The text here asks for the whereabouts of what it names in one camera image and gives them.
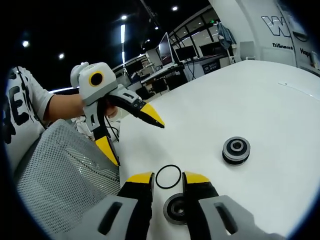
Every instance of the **computer monitor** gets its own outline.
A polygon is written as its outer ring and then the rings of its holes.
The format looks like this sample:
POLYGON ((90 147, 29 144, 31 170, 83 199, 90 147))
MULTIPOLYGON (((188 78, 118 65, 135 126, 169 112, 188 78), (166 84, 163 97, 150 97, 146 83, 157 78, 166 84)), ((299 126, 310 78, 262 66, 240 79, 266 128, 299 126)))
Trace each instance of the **computer monitor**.
POLYGON ((161 58, 161 62, 162 62, 163 67, 165 67, 166 65, 169 65, 169 64, 174 64, 175 61, 172 56, 171 46, 170 46, 169 37, 168 37, 167 32, 164 34, 158 47, 159 47, 160 58, 161 58))
POLYGON ((192 59, 197 56, 194 46, 186 46, 175 50, 180 61, 192 59))
POLYGON ((135 61, 135 62, 131 63, 130 65, 125 65, 125 69, 126 69, 129 76, 140 71, 143 68, 144 68, 144 66, 142 65, 141 61, 135 61))
POLYGON ((200 46, 202 55, 204 57, 206 56, 213 56, 213 55, 219 55, 219 54, 226 54, 227 51, 221 46, 220 42, 212 42, 206 45, 200 46))

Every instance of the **white wall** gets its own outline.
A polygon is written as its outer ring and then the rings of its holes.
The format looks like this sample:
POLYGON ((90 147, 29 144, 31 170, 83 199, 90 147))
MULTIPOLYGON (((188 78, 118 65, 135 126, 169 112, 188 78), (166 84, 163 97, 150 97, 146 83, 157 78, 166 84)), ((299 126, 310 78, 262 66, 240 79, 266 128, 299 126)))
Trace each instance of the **white wall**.
POLYGON ((293 42, 288 36, 289 29, 285 21, 283 24, 278 21, 282 19, 282 14, 274 0, 209 1, 237 44, 254 42, 257 60, 297 66, 293 42))
POLYGON ((289 11, 289 9, 285 5, 282 5, 278 2, 277 6, 288 24, 292 42, 294 44, 297 67, 320 76, 320 70, 312 66, 311 52, 317 52, 317 50, 313 43, 310 41, 308 34, 306 33, 302 25, 300 25, 298 19, 292 14, 292 12, 289 11), (303 34, 304 36, 295 36, 293 31, 303 34))
POLYGON ((154 67, 162 65, 161 59, 159 58, 156 49, 151 49, 147 51, 146 57, 149 58, 149 60, 154 63, 154 67))

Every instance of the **o-ring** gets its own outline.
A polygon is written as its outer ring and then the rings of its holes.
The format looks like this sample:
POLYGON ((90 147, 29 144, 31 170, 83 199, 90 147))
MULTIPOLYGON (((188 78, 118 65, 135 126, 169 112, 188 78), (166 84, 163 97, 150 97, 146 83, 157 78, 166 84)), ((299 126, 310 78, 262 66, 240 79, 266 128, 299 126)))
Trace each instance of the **o-ring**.
POLYGON ((173 164, 165 165, 165 166, 163 166, 163 167, 156 173, 156 175, 155 175, 155 183, 156 183, 157 186, 158 186, 159 188, 161 188, 161 189, 172 189, 173 187, 175 187, 175 186, 180 182, 181 176, 182 176, 181 170, 180 170, 180 168, 179 168, 177 165, 173 165, 173 164), (178 169, 178 171, 179 171, 179 178, 178 178, 178 180, 176 181, 176 183, 173 184, 172 186, 161 186, 161 185, 158 183, 158 175, 159 175, 159 173, 160 173, 163 169, 165 169, 165 168, 167 168, 167 167, 174 167, 174 168, 178 169))

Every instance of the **mesh chair back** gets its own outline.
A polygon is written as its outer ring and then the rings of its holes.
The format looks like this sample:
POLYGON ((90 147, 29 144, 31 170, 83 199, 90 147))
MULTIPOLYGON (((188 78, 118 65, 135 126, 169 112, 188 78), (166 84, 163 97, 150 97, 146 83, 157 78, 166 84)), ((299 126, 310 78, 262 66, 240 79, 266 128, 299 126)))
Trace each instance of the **mesh chair back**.
POLYGON ((53 238, 73 229, 107 195, 120 191, 119 169, 64 120, 51 125, 25 158, 17 191, 53 238))

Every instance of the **white table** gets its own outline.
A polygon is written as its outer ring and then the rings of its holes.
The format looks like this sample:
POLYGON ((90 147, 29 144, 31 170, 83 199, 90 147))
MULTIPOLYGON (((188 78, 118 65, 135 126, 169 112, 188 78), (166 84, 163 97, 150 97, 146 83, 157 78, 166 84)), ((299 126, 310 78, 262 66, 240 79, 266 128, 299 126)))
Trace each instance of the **white table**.
MULTIPOLYGON (((247 60, 200 77, 151 102, 165 129, 132 115, 121 121, 121 185, 134 174, 175 164, 208 177, 262 230, 288 237, 320 186, 319 100, 320 78, 280 63, 247 60), (222 158, 225 141, 234 136, 251 145, 241 166, 222 158)), ((162 175, 162 182, 172 184, 174 173, 162 175)), ((182 190, 182 181, 168 190, 154 185, 149 239, 190 239, 187 226, 163 215, 165 201, 182 190)))

